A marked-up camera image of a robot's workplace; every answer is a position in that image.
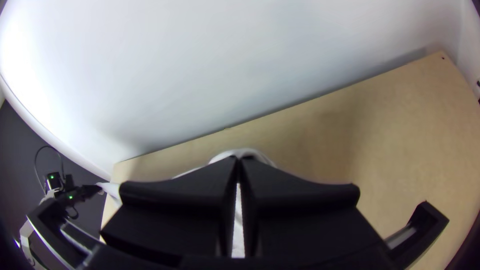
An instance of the light wood surface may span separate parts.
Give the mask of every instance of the light wood surface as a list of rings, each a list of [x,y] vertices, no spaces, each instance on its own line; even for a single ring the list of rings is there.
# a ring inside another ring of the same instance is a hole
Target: light wood surface
[[[306,180],[358,185],[357,207],[382,237],[403,227],[417,204],[432,203],[450,223],[413,269],[443,269],[480,209],[480,108],[443,52],[117,163],[111,181],[168,179],[244,147],[264,152],[280,169]],[[108,198],[102,223],[114,212]]]

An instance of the black cable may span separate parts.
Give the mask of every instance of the black cable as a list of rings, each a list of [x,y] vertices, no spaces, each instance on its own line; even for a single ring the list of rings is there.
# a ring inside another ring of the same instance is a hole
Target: black cable
[[[77,209],[75,208],[75,206],[72,206],[71,207],[73,210],[75,210],[75,215],[70,215],[70,213],[67,211],[66,214],[68,215],[68,217],[72,220],[76,220],[79,218],[79,212],[77,211]]]
[[[60,155],[60,152],[57,149],[51,147],[50,145],[45,145],[45,146],[40,147],[40,149],[38,149],[36,151],[35,159],[33,160],[33,169],[35,169],[36,178],[38,179],[38,182],[40,183],[40,186],[43,189],[43,193],[46,195],[47,194],[47,181],[45,181],[45,184],[42,184],[42,181],[40,180],[40,176],[39,176],[39,171],[37,170],[37,158],[39,156],[40,151],[44,148],[53,149],[56,152],[56,154],[58,155],[58,158],[60,159],[60,169],[61,169],[62,180],[65,179],[65,173],[64,173],[64,160],[62,159],[62,155]]]

